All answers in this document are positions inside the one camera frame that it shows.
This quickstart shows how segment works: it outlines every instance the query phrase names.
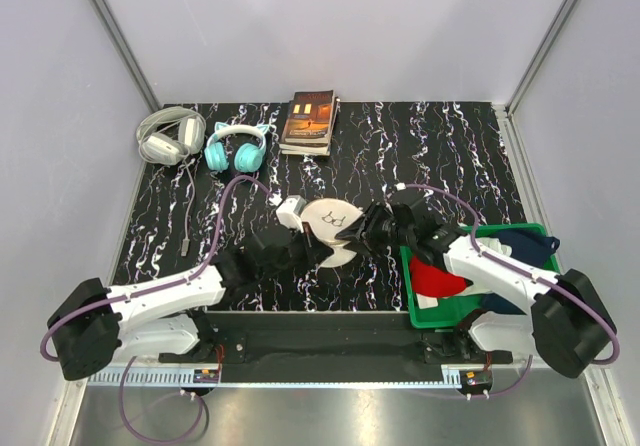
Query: stack of books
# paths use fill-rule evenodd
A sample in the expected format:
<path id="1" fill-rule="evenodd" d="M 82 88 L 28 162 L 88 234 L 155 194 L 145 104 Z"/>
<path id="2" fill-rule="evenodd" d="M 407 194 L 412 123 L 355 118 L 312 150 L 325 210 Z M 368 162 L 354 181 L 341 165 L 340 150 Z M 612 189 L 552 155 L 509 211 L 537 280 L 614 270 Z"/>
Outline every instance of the stack of books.
<path id="1" fill-rule="evenodd" d="M 329 156 L 338 101 L 333 91 L 296 93 L 280 137 L 281 153 Z"/>

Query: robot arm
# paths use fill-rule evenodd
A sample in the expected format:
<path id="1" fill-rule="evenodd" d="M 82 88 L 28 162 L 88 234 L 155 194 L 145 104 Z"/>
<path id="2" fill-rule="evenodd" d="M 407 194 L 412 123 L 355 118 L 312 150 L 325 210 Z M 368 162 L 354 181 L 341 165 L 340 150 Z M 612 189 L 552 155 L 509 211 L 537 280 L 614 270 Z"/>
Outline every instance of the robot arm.
<path id="1" fill-rule="evenodd" d="M 495 293 L 525 312 L 523 316 L 481 310 L 470 313 L 456 329 L 463 352 L 479 349 L 538 355 L 560 374 L 575 378 L 609 343 L 609 335 L 592 317 L 547 286 L 570 292 L 615 331 L 587 276 L 575 270 L 559 275 L 489 252 L 474 245 L 461 229 L 435 221 L 421 195 L 405 193 L 404 201 L 390 208 L 372 204 L 336 238 L 350 241 L 349 248 L 370 256 L 385 254 L 389 244 L 409 247 L 423 263 L 491 285 Z"/>
<path id="2" fill-rule="evenodd" d="M 188 353 L 195 360 L 208 358 L 216 345 L 216 333 L 199 308 L 241 297 L 265 277 L 297 265 L 314 267 L 333 254 L 300 219 L 304 204 L 302 198 L 289 198 L 278 210 L 282 225 L 220 252 L 195 279 L 193 268 L 135 285 L 105 288 L 97 278 L 81 283 L 47 323 L 55 329 L 51 337 L 64 377 L 81 379 L 112 361 L 142 354 Z M 472 312 L 456 328 L 463 353 L 537 354 L 559 373 L 577 377 L 608 344 L 609 336 L 576 304 L 542 283 L 571 292 L 615 331 L 585 275 L 574 270 L 558 275 L 494 252 L 490 259 L 482 246 L 476 249 L 467 233 L 435 221 L 421 195 L 407 196 L 390 208 L 372 204 L 335 240 L 367 256 L 382 256 L 390 245 L 407 246 L 426 264 L 491 285 L 526 313 Z M 529 278 L 515 270 L 526 270 Z M 170 282 L 176 285 L 167 288 Z M 99 307 L 77 314 L 98 303 Z M 55 327 L 61 318 L 74 314 L 75 319 Z"/>
<path id="3" fill-rule="evenodd" d="M 52 328 L 86 306 L 105 303 L 53 333 L 65 379 L 88 377 L 112 361 L 126 362 L 132 356 L 189 353 L 195 359 L 207 358 L 216 337 L 206 320 L 199 321 L 199 308 L 243 295 L 280 271 L 313 267 L 332 254 L 308 225 L 302 229 L 273 226 L 260 231 L 215 256 L 195 279 L 190 278 L 197 268 L 126 286 L 105 288 L 98 278 L 82 282 L 47 322 Z M 166 288 L 172 282 L 180 284 Z"/>

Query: metal floor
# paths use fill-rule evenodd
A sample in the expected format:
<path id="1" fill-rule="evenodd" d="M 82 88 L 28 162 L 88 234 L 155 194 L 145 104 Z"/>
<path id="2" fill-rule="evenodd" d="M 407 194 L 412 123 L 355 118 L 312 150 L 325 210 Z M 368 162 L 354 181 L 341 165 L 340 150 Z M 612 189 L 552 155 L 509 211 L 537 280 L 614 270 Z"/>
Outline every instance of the metal floor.
<path id="1" fill-rule="evenodd" d="M 516 378 L 496 371 L 497 389 Z M 176 397 L 149 409 L 169 390 L 130 388 L 126 409 L 143 434 L 170 439 L 185 431 L 197 407 Z M 191 445 L 603 445 L 582 379 L 534 370 L 521 387 L 486 401 L 446 401 L 400 390 L 219 389 L 206 396 L 202 421 Z M 122 426 L 117 389 L 88 388 L 74 446 L 144 444 Z"/>

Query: green plastic basket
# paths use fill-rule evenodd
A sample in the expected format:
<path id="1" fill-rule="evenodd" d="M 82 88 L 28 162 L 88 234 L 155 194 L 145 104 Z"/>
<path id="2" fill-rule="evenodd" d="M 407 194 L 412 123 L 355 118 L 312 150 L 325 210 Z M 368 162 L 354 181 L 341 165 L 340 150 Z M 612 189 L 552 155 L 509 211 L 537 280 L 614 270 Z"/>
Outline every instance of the green plastic basket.
<path id="1" fill-rule="evenodd" d="M 478 228 L 477 237 L 490 236 L 491 234 L 502 231 L 504 229 L 528 229 L 546 235 L 544 226 L 536 223 L 523 224 L 501 224 L 480 226 Z M 465 231 L 471 231 L 470 227 L 463 228 Z M 411 275 L 409 274 L 409 261 L 412 258 L 409 248 L 400 248 L 402 257 L 402 269 L 404 271 L 404 282 L 407 287 L 407 297 L 409 298 L 409 317 L 411 324 L 416 329 L 427 328 L 452 328 L 457 325 L 467 314 L 474 309 L 480 307 L 482 300 L 481 294 L 471 296 L 453 296 L 446 299 L 438 299 L 438 306 L 435 308 L 420 309 L 416 295 L 411 289 Z M 558 263 L 555 256 L 552 256 L 544 265 L 544 269 L 549 271 L 559 271 Z"/>

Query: black table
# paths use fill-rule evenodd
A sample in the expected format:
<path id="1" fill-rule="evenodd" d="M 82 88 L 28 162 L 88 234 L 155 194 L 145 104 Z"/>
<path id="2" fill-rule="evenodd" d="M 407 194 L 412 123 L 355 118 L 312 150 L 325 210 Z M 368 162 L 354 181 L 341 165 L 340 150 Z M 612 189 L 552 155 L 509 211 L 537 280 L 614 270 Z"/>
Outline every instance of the black table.
<path id="1" fill-rule="evenodd" d="M 259 179 L 283 198 L 344 199 L 366 208 L 384 200 L 398 182 L 429 183 L 469 202 L 487 224 L 524 222 L 514 178 L 490 103 L 342 102 L 328 158 L 279 154 L 278 134 L 286 103 L 183 104 L 207 120 L 271 122 L 268 152 Z M 228 155 L 252 138 L 226 142 Z M 185 167 L 195 172 L 196 201 L 191 247 L 180 256 L 184 212 L 189 198 Z M 147 165 L 118 260 L 115 284 L 141 282 L 186 270 L 206 255 L 224 184 L 235 171 L 213 173 L 199 154 L 178 167 Z M 240 185 L 225 211 L 221 247 L 276 221 L 257 187 Z M 455 204 L 432 198 L 429 204 L 451 222 L 471 219 Z M 406 293 L 397 251 L 383 261 L 356 258 L 337 269 L 281 274 L 231 305 L 251 311 L 402 311 Z"/>

